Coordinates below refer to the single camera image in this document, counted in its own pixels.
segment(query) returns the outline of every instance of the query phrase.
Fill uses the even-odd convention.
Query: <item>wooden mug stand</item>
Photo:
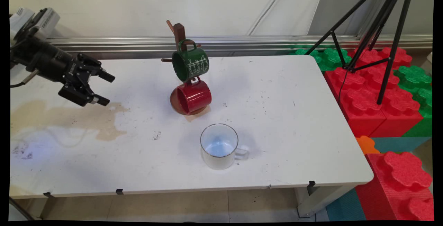
[[[178,23],[178,24],[174,24],[174,26],[172,26],[171,22],[169,20],[166,21],[166,23],[168,24],[169,28],[171,29],[171,31],[174,34],[175,37],[175,46],[177,51],[179,50],[179,42],[181,40],[186,39],[186,34],[185,34],[185,27]],[[185,41],[184,43],[182,43],[182,51],[187,51],[186,45],[187,44],[193,44],[192,41]],[[162,62],[172,62],[172,59],[165,59],[162,58]],[[186,115],[185,112],[183,111],[182,106],[180,106],[179,103],[179,99],[177,97],[177,91],[176,89],[174,89],[171,93],[171,96],[169,97],[169,101],[171,102],[171,106],[172,108],[179,114],[183,114]],[[203,111],[206,108],[206,106],[202,107],[201,109],[197,109],[195,111],[193,111],[190,115],[195,115],[200,113],[201,111]]]

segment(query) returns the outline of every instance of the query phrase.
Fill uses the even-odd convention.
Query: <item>red mug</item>
[[[207,106],[212,101],[211,91],[208,85],[197,76],[198,81],[191,83],[183,83],[175,90],[177,99],[186,115],[190,115],[193,111]]]

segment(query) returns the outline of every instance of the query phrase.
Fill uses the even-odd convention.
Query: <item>tripod leg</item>
[[[374,45],[377,42],[377,39],[380,36],[381,31],[386,24],[386,21],[388,21],[389,15],[391,15],[391,12],[394,9],[396,3],[397,3],[397,0],[394,1],[394,4],[389,8],[389,12],[383,18],[383,21],[381,22],[380,27],[378,27],[377,33],[375,33],[375,37],[372,39],[371,44],[369,45],[369,51],[371,51],[372,48],[374,48]]]
[[[372,38],[372,35],[374,35],[375,30],[380,26],[381,20],[385,17],[385,14],[387,13],[390,5],[392,4],[393,0],[386,0],[383,6],[381,7],[380,11],[378,12],[377,16],[374,19],[374,22],[372,22],[368,32],[366,35],[364,35],[363,40],[361,40],[361,43],[359,45],[359,48],[357,49],[354,57],[352,58],[351,62],[349,63],[348,67],[353,68],[356,64],[357,59],[359,59],[361,53],[363,52],[364,48],[369,43],[369,40]]]
[[[360,0],[359,2],[357,2],[357,4],[355,4],[343,17],[342,19],[340,19],[336,24],[334,24],[334,26],[332,26],[331,29],[328,30],[328,32],[326,32],[326,34],[320,38],[320,40],[318,40],[318,42],[316,42],[306,53],[305,55],[309,55],[315,48],[317,48],[320,43],[322,43],[327,37],[329,37],[329,35],[331,34],[331,31],[334,31],[335,29],[337,29],[341,24],[343,24],[343,22],[355,11],[357,10],[361,4],[364,3],[364,1],[366,0]]]
[[[380,105],[383,101],[383,95],[385,95],[386,85],[388,84],[389,74],[391,74],[392,65],[394,64],[395,53],[397,52],[398,43],[400,41],[401,31],[405,25],[406,15],[408,14],[409,4],[411,0],[405,0],[403,8],[401,10],[400,19],[398,20],[397,30],[394,36],[394,42],[392,43],[391,54],[389,54],[388,66],[383,76],[383,82],[381,83],[380,93],[378,94],[377,104]]]

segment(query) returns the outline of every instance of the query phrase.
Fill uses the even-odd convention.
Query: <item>red foam block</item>
[[[423,119],[419,113],[420,103],[403,89],[386,89],[381,111],[386,120],[375,129],[370,138],[401,137]]]
[[[357,52],[357,48],[354,49],[353,51],[348,51],[348,56],[354,57],[356,52]],[[360,54],[360,58],[365,57],[365,56],[371,56],[371,55],[376,56],[376,55],[378,55],[378,52],[375,49],[369,51],[368,48],[364,48],[364,50]]]
[[[326,71],[325,79],[335,99],[338,99],[346,70]],[[375,95],[364,87],[365,79],[358,73],[348,72],[339,102],[348,125],[355,137],[368,136],[386,120]]]
[[[365,84],[367,89],[378,95],[381,89],[381,83],[383,82],[383,77],[385,76],[386,67],[376,65],[363,70],[366,71],[360,74],[365,79]],[[388,78],[388,83],[386,85],[386,89],[397,88],[399,81],[400,78],[395,76],[394,72],[391,70],[391,73]]]
[[[382,59],[388,58],[389,54],[391,54],[391,48],[383,48],[378,54],[382,57]],[[411,66],[411,61],[413,57],[406,54],[406,51],[402,48],[397,48],[397,52],[395,53],[394,64],[392,68],[397,70],[400,66]]]
[[[367,154],[374,179],[355,190],[367,220],[434,221],[432,178],[409,152]]]
[[[349,90],[359,90],[364,85],[364,78],[359,73],[348,72],[348,74],[346,74],[346,70],[341,67],[336,68],[334,71],[325,71],[324,77],[336,100],[338,99],[338,94],[342,84],[343,88],[341,97],[344,97]]]

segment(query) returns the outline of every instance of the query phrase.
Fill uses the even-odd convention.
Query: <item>tripod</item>
[[[346,71],[346,74],[348,71],[351,73],[355,73],[357,70],[361,70],[364,68],[368,68],[377,64],[381,64],[383,62],[388,62],[386,65],[385,75],[383,76],[383,82],[381,84],[380,92],[378,94],[377,104],[380,105],[383,101],[383,95],[385,94],[386,85],[388,84],[389,74],[391,73],[392,65],[394,64],[394,58],[395,54],[397,52],[398,43],[400,41],[400,35],[401,31],[403,29],[403,26],[405,24],[406,15],[408,13],[408,8],[411,0],[405,0],[403,3],[403,8],[401,10],[400,18],[397,25],[397,30],[395,32],[394,41],[392,42],[391,47],[391,53],[389,54],[389,57],[372,62],[366,65],[363,65],[361,67],[355,68],[356,61],[359,59],[361,53],[364,51],[364,48],[370,43],[370,40],[372,38],[371,43],[369,44],[369,51],[372,50],[372,48],[375,45],[375,42],[378,39],[378,36],[381,33],[381,30],[383,29],[383,26],[385,25],[386,21],[389,18],[389,15],[391,14],[395,4],[397,3],[397,0],[386,0],[383,6],[381,7],[380,11],[378,12],[377,16],[375,17],[374,21],[372,22],[371,26],[369,27],[366,35],[364,35],[363,39],[361,40],[361,43],[359,47],[357,48],[357,51],[355,55],[353,56],[351,62],[346,65],[345,60],[342,55],[342,51],[340,50],[340,46],[337,41],[337,37],[335,36],[335,30],[343,24],[343,22],[355,11],[357,10],[361,4],[363,4],[366,0],[360,0],[357,2],[357,4],[354,5],[346,14],[343,16],[334,26],[332,26],[331,29],[322,37],[318,42],[316,42],[305,54],[310,54],[315,48],[317,48],[318,45],[320,45],[327,37],[332,35],[332,39],[334,40],[335,47],[337,48],[338,55],[340,57],[340,60],[342,62],[342,68],[344,68]]]

